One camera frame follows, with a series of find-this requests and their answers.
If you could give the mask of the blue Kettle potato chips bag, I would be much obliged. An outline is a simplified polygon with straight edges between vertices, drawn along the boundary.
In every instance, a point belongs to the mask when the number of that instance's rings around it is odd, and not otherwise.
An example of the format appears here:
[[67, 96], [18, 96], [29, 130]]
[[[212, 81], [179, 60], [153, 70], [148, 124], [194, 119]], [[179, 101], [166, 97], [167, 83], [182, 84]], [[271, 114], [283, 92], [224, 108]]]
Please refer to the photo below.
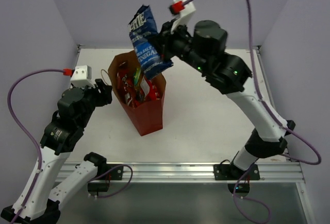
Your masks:
[[157, 25], [150, 6], [142, 5], [128, 23], [129, 37], [141, 69], [148, 80], [173, 66], [172, 60], [165, 60], [151, 43], [158, 35]]

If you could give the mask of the red brown paper bag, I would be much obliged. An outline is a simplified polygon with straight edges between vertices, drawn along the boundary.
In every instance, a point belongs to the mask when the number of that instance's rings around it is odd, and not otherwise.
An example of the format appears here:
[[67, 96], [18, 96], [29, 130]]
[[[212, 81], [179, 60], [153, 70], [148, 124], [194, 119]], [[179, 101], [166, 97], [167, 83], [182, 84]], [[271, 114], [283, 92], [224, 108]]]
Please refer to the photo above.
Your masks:
[[123, 99], [117, 90], [117, 71], [119, 65], [124, 61], [128, 62], [129, 73], [132, 77], [134, 76], [136, 68], [140, 67], [134, 51], [118, 54], [113, 58], [107, 70], [107, 75], [111, 81], [115, 96], [141, 136], [161, 130], [163, 128], [163, 103], [166, 89], [166, 80], [164, 76], [160, 74], [150, 80], [157, 87], [158, 92], [160, 93], [159, 100], [144, 102], [140, 86], [137, 88], [134, 87], [137, 93], [136, 99], [139, 105], [136, 108], [131, 108], [123, 102]]

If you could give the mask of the red patterned snack bag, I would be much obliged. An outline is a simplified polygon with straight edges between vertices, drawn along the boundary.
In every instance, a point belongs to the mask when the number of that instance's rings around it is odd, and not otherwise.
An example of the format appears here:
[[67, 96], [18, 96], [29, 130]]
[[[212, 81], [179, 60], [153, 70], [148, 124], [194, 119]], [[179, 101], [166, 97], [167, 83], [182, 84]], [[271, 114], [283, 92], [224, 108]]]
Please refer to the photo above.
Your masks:
[[143, 101], [153, 101], [160, 99], [160, 93], [157, 87], [145, 77], [140, 82], [140, 88], [143, 94]]

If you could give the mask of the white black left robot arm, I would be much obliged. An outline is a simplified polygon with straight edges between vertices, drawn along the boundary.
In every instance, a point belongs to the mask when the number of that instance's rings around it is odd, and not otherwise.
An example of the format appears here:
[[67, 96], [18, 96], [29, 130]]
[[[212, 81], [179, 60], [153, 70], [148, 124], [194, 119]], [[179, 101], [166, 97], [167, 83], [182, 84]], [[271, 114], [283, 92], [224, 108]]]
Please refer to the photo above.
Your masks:
[[30, 176], [16, 203], [2, 210], [1, 218], [10, 223], [56, 223], [61, 209], [82, 186], [93, 178], [105, 177], [106, 158], [91, 152], [77, 170], [54, 186], [95, 108], [111, 103], [111, 92], [110, 85], [96, 79], [90, 87], [72, 87], [62, 94], [58, 109], [44, 130], [35, 173]]

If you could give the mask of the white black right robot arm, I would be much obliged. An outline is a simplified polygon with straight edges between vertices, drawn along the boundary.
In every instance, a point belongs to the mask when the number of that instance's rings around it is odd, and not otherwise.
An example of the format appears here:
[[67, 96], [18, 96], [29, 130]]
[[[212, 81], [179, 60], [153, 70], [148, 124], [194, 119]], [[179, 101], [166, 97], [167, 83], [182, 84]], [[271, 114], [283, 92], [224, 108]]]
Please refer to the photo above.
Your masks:
[[257, 94], [252, 71], [238, 56], [225, 52], [227, 31], [211, 20], [199, 21], [190, 35], [185, 25], [171, 30], [172, 22], [163, 24], [160, 33], [148, 41], [165, 61], [177, 56], [201, 72], [213, 88], [232, 100], [254, 125], [244, 147], [220, 172], [241, 179], [258, 159], [280, 155], [287, 147], [287, 129], [294, 129], [292, 120], [283, 119]]

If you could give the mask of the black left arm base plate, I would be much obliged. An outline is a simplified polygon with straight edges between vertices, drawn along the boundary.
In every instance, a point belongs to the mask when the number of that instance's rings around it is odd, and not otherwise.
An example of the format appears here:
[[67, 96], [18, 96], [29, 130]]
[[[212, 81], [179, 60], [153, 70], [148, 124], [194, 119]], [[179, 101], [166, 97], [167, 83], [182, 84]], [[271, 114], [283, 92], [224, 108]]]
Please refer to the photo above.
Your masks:
[[98, 170], [96, 176], [90, 180], [122, 180], [123, 175], [123, 164], [103, 164]]

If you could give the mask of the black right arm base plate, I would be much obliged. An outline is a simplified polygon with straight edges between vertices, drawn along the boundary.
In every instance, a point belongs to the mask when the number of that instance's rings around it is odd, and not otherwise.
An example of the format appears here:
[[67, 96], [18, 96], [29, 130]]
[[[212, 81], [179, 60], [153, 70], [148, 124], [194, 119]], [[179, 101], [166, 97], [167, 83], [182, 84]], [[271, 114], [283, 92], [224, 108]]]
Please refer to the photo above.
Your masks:
[[[237, 168], [230, 160], [223, 160], [213, 165], [214, 179], [218, 181], [238, 180], [245, 171]], [[259, 168], [253, 164], [243, 180], [260, 180]]]

